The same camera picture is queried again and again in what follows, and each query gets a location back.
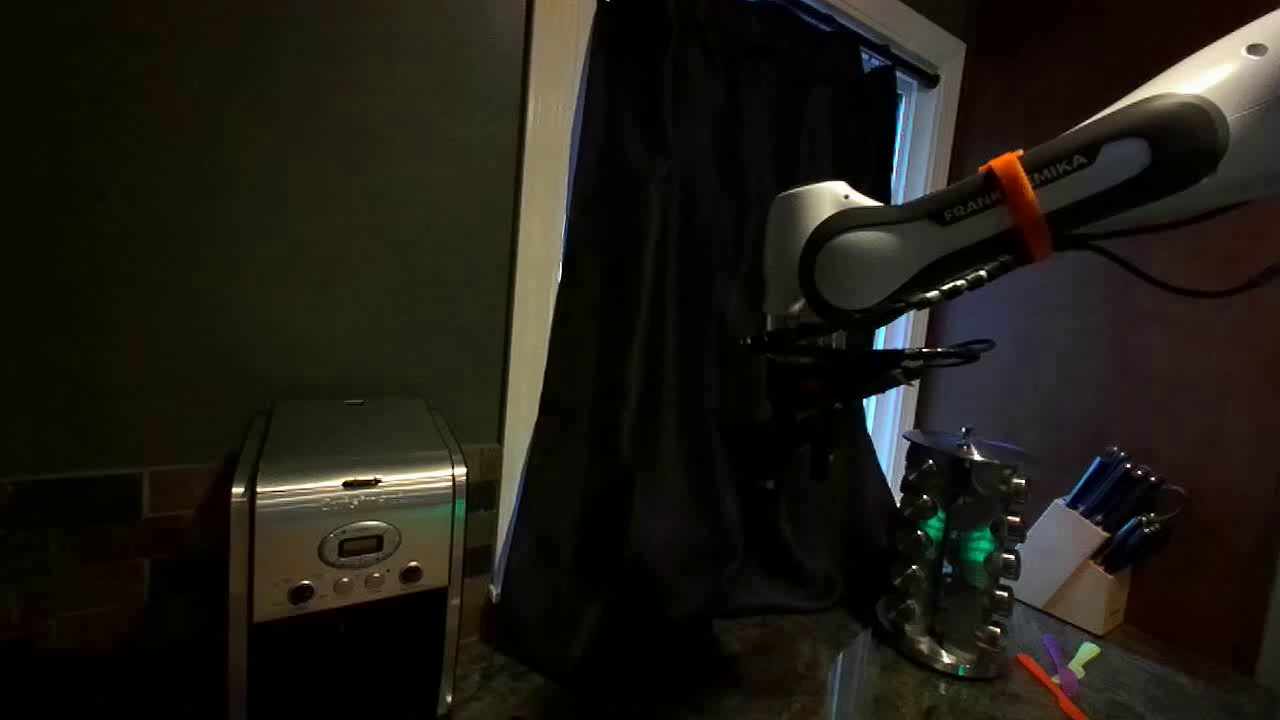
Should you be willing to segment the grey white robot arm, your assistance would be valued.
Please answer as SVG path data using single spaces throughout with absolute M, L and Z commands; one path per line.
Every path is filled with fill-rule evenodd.
M 985 159 L 969 181 L 881 205 L 808 181 L 767 205 L 767 434 L 803 444 L 822 418 L 973 364 L 963 350 L 875 350 L 921 307 L 1078 243 L 1197 223 L 1280 192 L 1280 11 L 1197 48 L 1068 133 Z

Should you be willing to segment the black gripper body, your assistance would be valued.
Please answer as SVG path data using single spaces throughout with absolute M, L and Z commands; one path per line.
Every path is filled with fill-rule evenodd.
M 780 452 L 792 452 L 819 441 L 843 410 L 866 397 L 974 364 L 993 352 L 993 340 L 875 350 L 863 328 L 792 325 L 757 334 L 742 350 L 763 364 L 767 438 Z

